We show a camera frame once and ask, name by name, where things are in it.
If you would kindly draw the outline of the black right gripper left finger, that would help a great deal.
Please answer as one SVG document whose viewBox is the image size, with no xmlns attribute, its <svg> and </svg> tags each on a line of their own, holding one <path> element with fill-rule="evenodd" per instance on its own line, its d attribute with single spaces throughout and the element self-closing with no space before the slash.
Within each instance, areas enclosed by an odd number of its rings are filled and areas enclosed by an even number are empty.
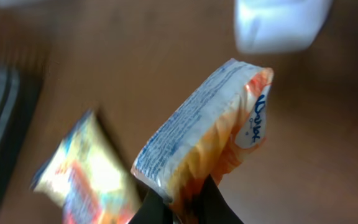
<svg viewBox="0 0 358 224">
<path fill-rule="evenodd" d="M 172 224 L 173 213 L 158 193 L 149 189 L 142 206 L 129 224 Z"/>
</svg>

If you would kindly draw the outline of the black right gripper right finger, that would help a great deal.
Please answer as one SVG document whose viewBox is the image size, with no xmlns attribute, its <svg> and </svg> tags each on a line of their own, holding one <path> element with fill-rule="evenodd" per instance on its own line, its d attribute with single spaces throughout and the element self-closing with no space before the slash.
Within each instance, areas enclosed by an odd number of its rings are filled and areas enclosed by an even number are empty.
<svg viewBox="0 0 358 224">
<path fill-rule="evenodd" d="M 194 199 L 194 212 L 199 224 L 243 224 L 226 203 L 210 175 L 201 193 Z"/>
</svg>

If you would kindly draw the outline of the yellow snack bag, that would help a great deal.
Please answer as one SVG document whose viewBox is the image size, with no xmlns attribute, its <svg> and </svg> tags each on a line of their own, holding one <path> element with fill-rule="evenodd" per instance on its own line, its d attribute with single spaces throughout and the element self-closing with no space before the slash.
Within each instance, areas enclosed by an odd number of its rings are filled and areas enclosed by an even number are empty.
<svg viewBox="0 0 358 224">
<path fill-rule="evenodd" d="M 88 110 L 30 185 L 63 209 L 63 222 L 129 223 L 140 208 L 136 184 Z"/>
</svg>

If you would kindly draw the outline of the orange Kleenex tissue pack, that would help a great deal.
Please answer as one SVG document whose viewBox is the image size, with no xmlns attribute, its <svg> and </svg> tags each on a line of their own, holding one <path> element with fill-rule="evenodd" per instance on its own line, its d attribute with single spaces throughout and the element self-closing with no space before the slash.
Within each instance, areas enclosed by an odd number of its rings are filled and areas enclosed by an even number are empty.
<svg viewBox="0 0 358 224">
<path fill-rule="evenodd" d="M 208 177 L 220 183 L 265 141 L 273 70 L 230 59 L 164 122 L 135 159 L 133 175 L 185 223 Z"/>
</svg>

